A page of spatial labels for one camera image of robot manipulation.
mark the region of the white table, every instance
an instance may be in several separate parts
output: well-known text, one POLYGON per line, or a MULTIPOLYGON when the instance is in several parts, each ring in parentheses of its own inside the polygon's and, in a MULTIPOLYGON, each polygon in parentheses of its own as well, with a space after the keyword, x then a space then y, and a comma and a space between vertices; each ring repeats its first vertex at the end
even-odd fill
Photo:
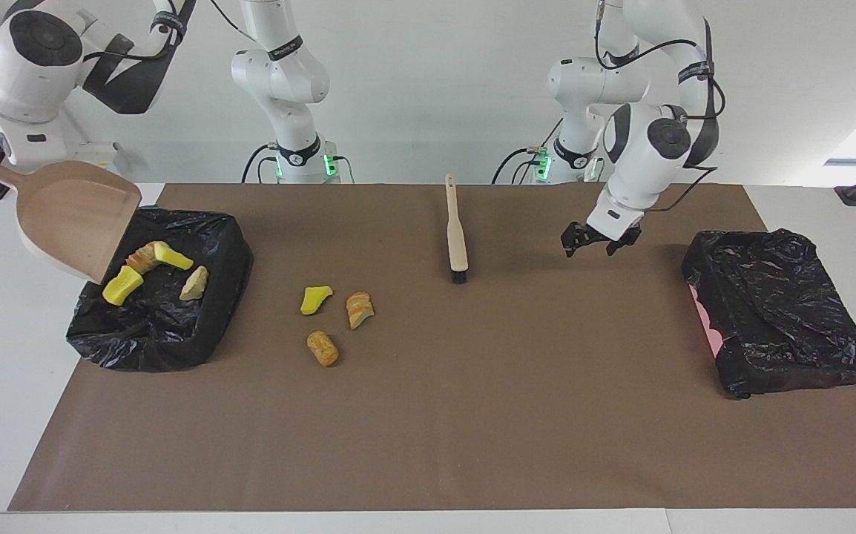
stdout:
MULTIPOLYGON (((141 186, 153 203, 162 185, 141 186)), ((856 320, 856 209, 829 189, 749 187, 771 229, 817 243, 856 320)), ((676 211, 672 217, 681 217, 676 211)), ((602 532, 856 534, 856 510, 568 510, 411 513, 6 513, 79 356, 65 342, 82 281, 28 256, 0 202, 0 532, 602 532)))

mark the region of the yellow sponge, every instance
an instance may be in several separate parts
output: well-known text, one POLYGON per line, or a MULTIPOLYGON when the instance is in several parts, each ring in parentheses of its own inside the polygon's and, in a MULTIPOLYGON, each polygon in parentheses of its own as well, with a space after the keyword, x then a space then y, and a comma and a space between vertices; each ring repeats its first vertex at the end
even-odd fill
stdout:
POLYGON ((329 286, 307 287, 306 293, 303 295, 303 306, 300 306, 300 312, 303 315, 315 314, 323 305, 323 301, 329 297, 332 297, 332 288, 329 286))
POLYGON ((113 306, 120 306, 125 303, 125 298, 132 294, 134 290, 139 288, 144 283, 144 278, 131 267, 125 265, 119 271, 119 276, 112 280, 102 290, 102 297, 113 306))
POLYGON ((154 241, 154 259, 161 263, 174 265, 181 271, 187 271, 190 267, 194 267, 194 261, 190 257, 177 252, 164 241, 154 241))

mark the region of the food scrap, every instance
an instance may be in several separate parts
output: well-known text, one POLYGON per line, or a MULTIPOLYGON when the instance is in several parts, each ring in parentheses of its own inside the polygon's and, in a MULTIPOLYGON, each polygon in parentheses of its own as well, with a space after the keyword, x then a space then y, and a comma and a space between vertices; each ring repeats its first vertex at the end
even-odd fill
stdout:
POLYGON ((102 297, 113 306, 122 306, 125 298, 144 283, 144 278, 134 268, 124 265, 119 271, 119 276, 112 280, 102 290, 102 297))
POLYGON ((336 345, 325 332, 312 332, 306 338, 306 345, 323 367, 331 367, 339 359, 339 349, 336 349, 336 345))
POLYGON ((303 315, 315 314, 326 301, 326 298, 329 297, 332 297, 332 288, 329 286, 307 287, 303 293, 303 305, 300 306, 300 312, 303 315))
POLYGON ((154 241, 154 259, 160 263, 173 265, 181 271, 187 271, 194 266, 194 261, 190 257, 177 252, 164 241, 154 241))
POLYGON ((375 314, 375 310, 372 308, 372 298, 369 294, 361 293, 361 291, 353 294, 346 301, 346 310, 349 312, 349 328, 352 330, 359 328, 363 321, 375 314))
POLYGON ((134 271, 137 271, 137 274, 142 274, 143 276, 144 274, 150 273, 154 267, 161 264, 161 262, 154 257, 154 243, 157 243, 157 241, 151 241, 137 249, 128 257, 128 260, 125 261, 129 267, 134 271))
POLYGON ((184 283, 184 288, 181 289, 180 299, 187 300, 200 300, 201 297, 204 297, 204 290, 207 288, 207 277, 210 276, 210 273, 207 272, 207 267, 201 265, 194 270, 194 273, 191 273, 191 276, 188 277, 188 281, 184 283))

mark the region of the wooden dustpan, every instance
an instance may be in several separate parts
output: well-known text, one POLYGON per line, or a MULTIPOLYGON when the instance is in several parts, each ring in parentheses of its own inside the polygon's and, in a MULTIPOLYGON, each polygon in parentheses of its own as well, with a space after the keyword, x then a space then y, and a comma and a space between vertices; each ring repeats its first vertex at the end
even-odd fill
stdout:
POLYGON ((141 200, 137 186, 85 162, 53 163, 27 175, 0 166, 0 183, 16 192, 16 219, 32 253, 102 283, 141 200))

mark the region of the black strap label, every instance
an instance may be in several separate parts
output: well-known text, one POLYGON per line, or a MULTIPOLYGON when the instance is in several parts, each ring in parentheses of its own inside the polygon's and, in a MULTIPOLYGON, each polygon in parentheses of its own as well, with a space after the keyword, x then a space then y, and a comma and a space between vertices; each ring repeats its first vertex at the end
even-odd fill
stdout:
POLYGON ((303 37, 302 35, 297 35, 289 43, 282 45, 282 47, 276 48, 276 50, 269 51, 269 58, 273 61, 280 61, 282 58, 285 58, 289 56, 289 54, 292 54, 296 50, 299 50, 302 46, 303 37))
POLYGON ((177 32, 177 40, 174 41, 174 45, 177 46, 184 40, 184 34, 187 33, 187 26, 185 26, 184 21, 176 14, 168 13, 168 11, 157 11, 154 14, 154 20, 151 21, 152 30, 158 24, 169 27, 177 32))
POLYGON ((693 63, 679 72, 679 83, 682 84, 689 78, 697 76, 710 76, 715 74, 715 64, 711 61, 703 61, 702 63, 693 63))
POLYGON ((323 141, 317 135, 316 141, 302 150, 289 150, 280 146, 280 156, 286 158, 286 161, 294 167, 303 167, 306 166, 309 159, 315 156, 322 147, 323 141))
POLYGON ((595 150, 592 150, 585 154, 578 154, 573 152, 573 150, 568 150, 566 146, 563 146, 563 143, 560 143, 560 138, 557 138, 557 140, 553 142, 553 150, 556 151, 556 155, 559 156, 560 159, 563 159, 564 162, 570 163, 571 169, 576 170, 585 169, 585 167, 587 167, 587 163, 590 162, 590 158, 592 158, 596 152, 595 150))

